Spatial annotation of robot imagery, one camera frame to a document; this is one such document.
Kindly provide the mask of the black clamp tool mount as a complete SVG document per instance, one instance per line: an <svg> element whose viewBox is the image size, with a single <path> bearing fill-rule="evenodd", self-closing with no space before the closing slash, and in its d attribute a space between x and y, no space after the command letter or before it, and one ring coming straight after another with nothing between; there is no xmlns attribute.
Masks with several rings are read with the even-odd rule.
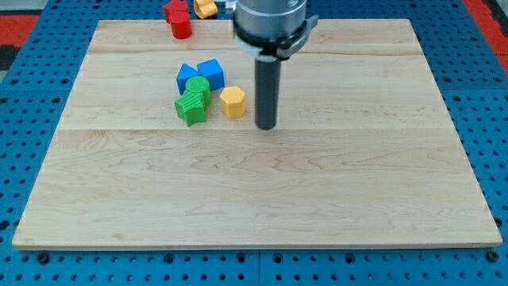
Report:
<svg viewBox="0 0 508 286"><path fill-rule="evenodd" d="M263 38L248 33L234 17L235 42L241 49L253 54L257 59L271 57L277 60L288 60L308 41L312 29L318 24L318 19L318 15L305 19L294 32L285 37Z"/></svg>

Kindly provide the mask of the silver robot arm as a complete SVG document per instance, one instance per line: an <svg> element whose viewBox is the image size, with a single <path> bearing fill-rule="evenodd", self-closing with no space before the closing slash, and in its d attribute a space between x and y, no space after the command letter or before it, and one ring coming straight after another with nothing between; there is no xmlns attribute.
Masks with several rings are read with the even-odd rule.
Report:
<svg viewBox="0 0 508 286"><path fill-rule="evenodd" d="M237 45L255 60L255 123L272 129L278 118L281 63L308 41L318 16L306 17L306 0L238 0L233 13Z"/></svg>

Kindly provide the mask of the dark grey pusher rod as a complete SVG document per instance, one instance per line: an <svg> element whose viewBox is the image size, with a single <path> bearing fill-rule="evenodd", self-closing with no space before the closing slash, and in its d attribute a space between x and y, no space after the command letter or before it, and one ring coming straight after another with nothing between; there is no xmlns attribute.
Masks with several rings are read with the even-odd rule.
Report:
<svg viewBox="0 0 508 286"><path fill-rule="evenodd" d="M272 129L277 122L280 60L271 56L255 59L255 123L259 129Z"/></svg>

